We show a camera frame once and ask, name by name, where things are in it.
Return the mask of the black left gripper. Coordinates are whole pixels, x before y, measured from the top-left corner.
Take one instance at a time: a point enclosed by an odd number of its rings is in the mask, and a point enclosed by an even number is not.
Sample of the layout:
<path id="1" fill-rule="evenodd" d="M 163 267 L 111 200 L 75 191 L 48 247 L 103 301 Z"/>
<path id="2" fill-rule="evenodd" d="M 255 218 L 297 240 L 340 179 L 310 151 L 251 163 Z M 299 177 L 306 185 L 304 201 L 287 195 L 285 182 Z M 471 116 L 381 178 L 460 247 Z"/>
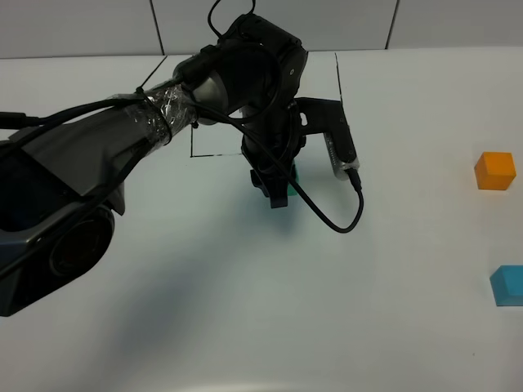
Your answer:
<path id="1" fill-rule="evenodd" d="M 297 99 L 285 105 L 276 103 L 264 117 L 246 123 L 246 128 L 267 147 L 293 175 L 297 175 L 294 159 L 306 143 L 301 134 L 302 120 Z M 266 198 L 273 209 L 288 206 L 288 179 L 279 174 L 272 161 L 246 136 L 242 140 L 242 154 L 251 165 L 251 182 Z M 269 176 L 267 189 L 258 175 Z"/>

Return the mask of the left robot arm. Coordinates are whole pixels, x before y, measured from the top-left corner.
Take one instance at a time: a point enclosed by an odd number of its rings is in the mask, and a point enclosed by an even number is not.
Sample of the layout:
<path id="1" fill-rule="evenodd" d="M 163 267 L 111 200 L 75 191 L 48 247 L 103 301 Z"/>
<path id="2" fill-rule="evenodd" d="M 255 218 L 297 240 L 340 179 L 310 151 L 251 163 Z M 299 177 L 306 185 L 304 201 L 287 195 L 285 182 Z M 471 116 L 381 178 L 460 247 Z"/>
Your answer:
<path id="1" fill-rule="evenodd" d="M 193 123 L 241 111 L 282 116 L 307 53 L 299 38 L 248 13 L 157 87 L 47 118 L 4 113 L 1 144 L 1 314 L 11 316 L 90 270 L 105 254 L 123 183 Z"/>

